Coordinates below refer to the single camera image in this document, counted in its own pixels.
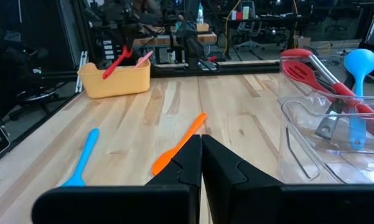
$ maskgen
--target orange spatula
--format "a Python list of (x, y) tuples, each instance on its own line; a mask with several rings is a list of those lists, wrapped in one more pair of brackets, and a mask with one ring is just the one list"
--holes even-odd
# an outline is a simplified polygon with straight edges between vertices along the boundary
[(185, 136), (181, 139), (181, 141), (174, 147), (173, 149), (163, 153), (157, 160), (155, 161), (154, 165), (152, 165), (152, 173), (157, 175), (160, 171), (168, 165), (170, 160), (178, 153), (178, 151), (184, 146), (184, 144), (192, 137), (192, 135), (201, 127), (201, 125), (205, 122), (207, 117), (206, 113), (200, 114), (197, 119), (192, 123), (191, 127), (188, 129)]

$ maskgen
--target clear plastic container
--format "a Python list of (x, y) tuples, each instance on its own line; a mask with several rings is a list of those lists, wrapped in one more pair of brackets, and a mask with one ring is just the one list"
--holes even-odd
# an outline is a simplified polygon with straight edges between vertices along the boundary
[[(341, 82), (345, 80), (343, 58), (320, 59)], [(284, 60), (308, 62), (306, 58), (282, 58), (281, 72)], [(374, 83), (365, 84), (365, 88), (373, 87)], [(314, 90), (285, 74), (279, 81), (279, 96), (283, 112), (279, 177), (284, 183), (374, 184), (374, 114), (351, 113), (358, 105), (374, 108), (374, 96), (354, 99), (358, 103), (352, 106), (347, 103), (352, 98)], [(334, 102), (342, 108), (340, 114), (327, 113)], [(351, 117), (363, 119), (367, 126), (365, 145), (359, 150), (350, 145)], [(334, 121), (330, 125), (334, 132), (326, 137), (322, 134), (329, 133), (329, 126), (320, 129), (324, 119)]]

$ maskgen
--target red utensil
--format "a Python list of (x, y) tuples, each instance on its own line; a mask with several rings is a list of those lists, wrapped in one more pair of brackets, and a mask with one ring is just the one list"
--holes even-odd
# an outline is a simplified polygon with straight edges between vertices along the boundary
[(129, 51), (127, 49), (127, 46), (124, 46), (122, 54), (119, 56), (119, 58), (115, 62), (113, 62), (111, 66), (109, 66), (109, 68), (105, 70), (104, 74), (102, 74), (102, 78), (107, 79), (112, 74), (112, 72), (116, 69), (116, 67), (120, 64), (120, 62), (122, 62), (123, 59), (125, 58), (130, 58), (131, 54), (133, 54), (133, 49)]
[(282, 63), (282, 70), (291, 79), (307, 84), (316, 90), (330, 93), (325, 87), (320, 85), (310, 67), (297, 60), (290, 60)]
[[(287, 75), (289, 78), (297, 82), (305, 83), (315, 88), (316, 90), (321, 90), (321, 91), (329, 93), (329, 90), (326, 90), (323, 86), (321, 86), (318, 83), (316, 79), (316, 75), (314, 74), (312, 69), (300, 61), (283, 60), (282, 70), (285, 73), (285, 75)], [(334, 88), (334, 90), (340, 95), (356, 97), (354, 92), (352, 92), (348, 87), (346, 87), (343, 83), (340, 83), (338, 80), (337, 82), (333, 82), (332, 88)], [(351, 107), (357, 107), (357, 110), (359, 113), (374, 113), (374, 109), (372, 107), (370, 107), (368, 104), (361, 104), (359, 100), (355, 100), (351, 98), (351, 99), (345, 99), (345, 101)], [(364, 116), (364, 117), (368, 118), (367, 119), (367, 131), (369, 131), (371, 134), (374, 135), (374, 115)]]

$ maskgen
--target spoon head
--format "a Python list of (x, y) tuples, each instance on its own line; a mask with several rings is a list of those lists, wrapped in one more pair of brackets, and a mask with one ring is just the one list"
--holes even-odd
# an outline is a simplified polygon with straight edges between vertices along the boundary
[(152, 173), (157, 175), (162, 171), (171, 161), (171, 159), (177, 154), (178, 150), (171, 149), (163, 153), (157, 160), (154, 165), (152, 165)]
[(344, 58), (344, 67), (355, 79), (364, 78), (374, 70), (374, 53), (367, 49), (356, 49)]
[(86, 183), (81, 177), (72, 176), (67, 180), (62, 187), (83, 187), (86, 186)]
[(310, 67), (297, 60), (287, 60), (282, 63), (283, 72), (291, 79), (297, 82), (305, 83), (316, 90), (329, 93), (329, 90), (321, 86), (316, 78), (316, 75)]

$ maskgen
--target blue ladle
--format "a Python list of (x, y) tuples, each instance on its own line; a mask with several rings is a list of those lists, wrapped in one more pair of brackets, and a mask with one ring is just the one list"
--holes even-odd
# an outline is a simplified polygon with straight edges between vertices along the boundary
[[(374, 70), (374, 53), (367, 49), (357, 49), (351, 51), (344, 58), (344, 67), (355, 78), (355, 94), (358, 99), (363, 96), (364, 78)], [(365, 120), (354, 116), (350, 118), (350, 145), (355, 150), (364, 147), (367, 138), (367, 125)]]
[(73, 175), (62, 185), (62, 187), (68, 186), (85, 186), (86, 183), (83, 181), (82, 174), (86, 166), (87, 160), (97, 142), (98, 136), (100, 135), (100, 130), (98, 128), (93, 129), (87, 137), (85, 148), (83, 149), (82, 156), (76, 166)]

